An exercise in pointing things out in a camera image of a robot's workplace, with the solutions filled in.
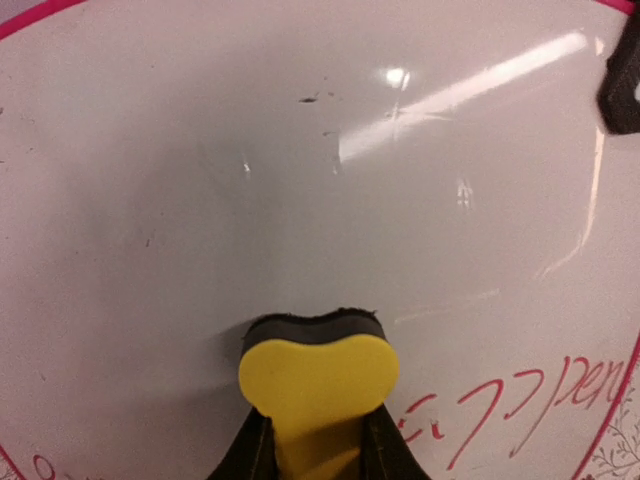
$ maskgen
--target white whiteboard surface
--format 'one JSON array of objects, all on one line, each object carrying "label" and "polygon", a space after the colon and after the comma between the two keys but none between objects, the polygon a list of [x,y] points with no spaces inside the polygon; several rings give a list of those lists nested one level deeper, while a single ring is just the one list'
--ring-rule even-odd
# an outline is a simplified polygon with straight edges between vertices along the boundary
[{"label": "white whiteboard surface", "polygon": [[247,322],[358,306],[434,480],[577,475],[639,333],[640,137],[595,106],[624,21],[114,0],[0,42],[3,452],[203,479]]}]

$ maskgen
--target black object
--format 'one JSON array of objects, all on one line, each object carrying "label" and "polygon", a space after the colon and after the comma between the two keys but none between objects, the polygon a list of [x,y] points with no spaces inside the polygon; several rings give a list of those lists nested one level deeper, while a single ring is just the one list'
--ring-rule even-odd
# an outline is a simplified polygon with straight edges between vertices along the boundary
[{"label": "black object", "polygon": [[339,308],[319,317],[274,313],[258,318],[244,336],[242,354],[259,343],[279,338],[303,345],[337,342],[351,335],[365,334],[386,340],[373,312],[360,308]]},{"label": "black object", "polygon": [[[207,480],[279,478],[271,421],[254,408],[220,465]],[[364,417],[360,479],[431,480],[413,458],[384,405]]]},{"label": "black object", "polygon": [[640,133],[640,102],[636,89],[640,84],[640,6],[629,17],[615,52],[607,60],[607,75],[598,106],[611,133]]}]

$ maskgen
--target scratch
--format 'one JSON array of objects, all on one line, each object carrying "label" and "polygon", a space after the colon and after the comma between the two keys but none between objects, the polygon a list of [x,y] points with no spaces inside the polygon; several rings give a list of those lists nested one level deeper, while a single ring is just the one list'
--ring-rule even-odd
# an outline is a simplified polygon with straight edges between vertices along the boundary
[{"label": "scratch", "polygon": [[31,125],[35,125],[36,121],[33,118],[26,117],[25,115],[20,115],[20,120],[27,122]]},{"label": "scratch", "polygon": [[391,110],[391,121],[393,122],[393,143],[394,145],[398,143],[398,117],[400,115],[400,96],[398,95],[398,100],[393,106],[393,110]]},{"label": "scratch", "polygon": [[443,315],[459,310],[466,310],[476,306],[478,303],[484,302],[485,300],[489,300],[490,298],[496,297],[498,295],[500,295],[500,289],[495,288],[493,290],[487,290],[486,292],[478,293],[475,295],[458,298],[453,302],[450,302],[448,305],[445,304],[440,306],[416,307],[412,309],[412,311],[396,317],[393,323],[395,325],[398,325],[400,323],[404,323],[409,320],[415,320],[421,317]]}]

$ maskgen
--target yellow eraser handle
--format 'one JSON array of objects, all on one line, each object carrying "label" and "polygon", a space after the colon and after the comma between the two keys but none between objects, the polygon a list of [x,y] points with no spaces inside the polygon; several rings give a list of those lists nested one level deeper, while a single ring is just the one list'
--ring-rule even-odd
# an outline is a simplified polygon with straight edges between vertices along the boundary
[{"label": "yellow eraser handle", "polygon": [[249,329],[244,350],[240,388],[273,421],[282,478],[359,478],[362,417],[398,378],[398,358],[374,314],[269,315]]}]

